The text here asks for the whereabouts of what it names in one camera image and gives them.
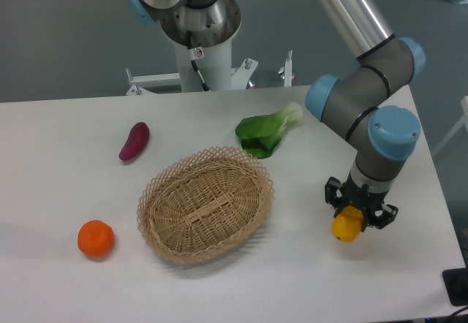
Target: white metal stand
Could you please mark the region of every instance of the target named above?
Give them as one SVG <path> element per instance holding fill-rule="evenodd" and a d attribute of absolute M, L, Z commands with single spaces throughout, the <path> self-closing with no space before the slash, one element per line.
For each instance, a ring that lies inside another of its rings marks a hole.
<path fill-rule="evenodd" d="M 293 51 L 290 50 L 287 54 L 286 61 L 284 63 L 284 86 L 290 87 L 293 85 Z"/>
<path fill-rule="evenodd" d="M 239 68 L 232 68 L 231 89 L 245 89 L 257 66 L 258 61 L 246 58 Z M 129 68 L 127 68 L 126 71 L 130 84 L 130 89 L 127 91 L 127 95 L 157 94 L 157 91 L 147 91 L 144 87 L 158 88 L 164 86 L 177 86 L 181 84 L 179 73 L 133 77 Z"/>

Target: yellow lemon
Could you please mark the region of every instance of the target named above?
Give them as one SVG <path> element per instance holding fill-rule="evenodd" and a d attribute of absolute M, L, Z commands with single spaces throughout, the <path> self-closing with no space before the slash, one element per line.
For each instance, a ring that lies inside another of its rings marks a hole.
<path fill-rule="evenodd" d="M 336 239 L 351 242 L 359 235 L 363 227 L 364 217 L 361 210 L 347 206 L 333 220 L 331 231 Z"/>

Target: white table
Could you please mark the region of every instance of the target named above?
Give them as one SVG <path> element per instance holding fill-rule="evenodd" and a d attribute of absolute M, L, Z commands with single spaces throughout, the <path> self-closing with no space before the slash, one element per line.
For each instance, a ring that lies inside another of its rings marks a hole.
<path fill-rule="evenodd" d="M 447 315 L 441 272 L 464 262 L 421 135 L 386 201 L 395 222 L 353 243 L 330 230 L 324 201 L 354 150 L 308 112 L 263 160 L 275 200 L 265 226 L 219 261 L 183 269 L 137 230 L 136 208 L 161 170 L 204 148 L 239 143 L 244 117 L 303 103 L 307 87 L 0 104 L 2 322 L 374 322 Z M 408 87 L 385 104 L 415 112 Z M 145 121 L 131 164 L 118 152 Z M 76 246 L 102 219 L 117 237 L 104 262 Z"/>

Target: metal bracket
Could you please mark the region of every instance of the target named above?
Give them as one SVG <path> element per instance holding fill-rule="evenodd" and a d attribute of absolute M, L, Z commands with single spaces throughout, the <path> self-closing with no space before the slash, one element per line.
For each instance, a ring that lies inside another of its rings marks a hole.
<path fill-rule="evenodd" d="M 239 68 L 231 69 L 231 89 L 246 89 L 254 87 L 251 76 L 258 66 L 258 61 L 246 58 Z M 179 73 L 167 73 L 164 75 L 149 75 L 133 77 L 130 68 L 126 68 L 130 89 L 127 95 L 156 94 L 141 87 L 157 88 L 177 86 L 181 84 Z"/>
<path fill-rule="evenodd" d="M 330 177 L 325 184 L 325 202 L 335 209 L 333 217 L 337 217 L 348 206 L 357 208 L 362 211 L 364 217 L 362 232 L 367 227 L 382 229 L 395 221 L 398 208 L 385 205 L 383 198 L 380 201 L 376 199 L 375 194 L 369 193 L 368 187 L 367 184 L 364 184 L 358 193 L 349 192 L 346 183 L 341 183 L 338 179 Z"/>
<path fill-rule="evenodd" d="M 278 71 L 279 79 L 284 81 L 285 87 L 290 87 L 293 85 L 293 81 L 295 79 L 295 75 L 293 72 L 293 51 L 290 50 L 287 52 L 287 58 L 284 62 L 284 66 L 282 66 Z"/>

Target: bok choy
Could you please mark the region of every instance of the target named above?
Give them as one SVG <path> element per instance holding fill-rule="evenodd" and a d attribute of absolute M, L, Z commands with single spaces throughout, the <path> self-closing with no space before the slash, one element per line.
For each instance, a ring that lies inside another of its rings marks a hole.
<path fill-rule="evenodd" d="M 247 153 L 266 159 L 273 154 L 287 129 L 302 120 L 302 107 L 297 102 L 290 102 L 277 113 L 243 119 L 235 128 L 235 135 L 241 138 L 242 148 Z"/>

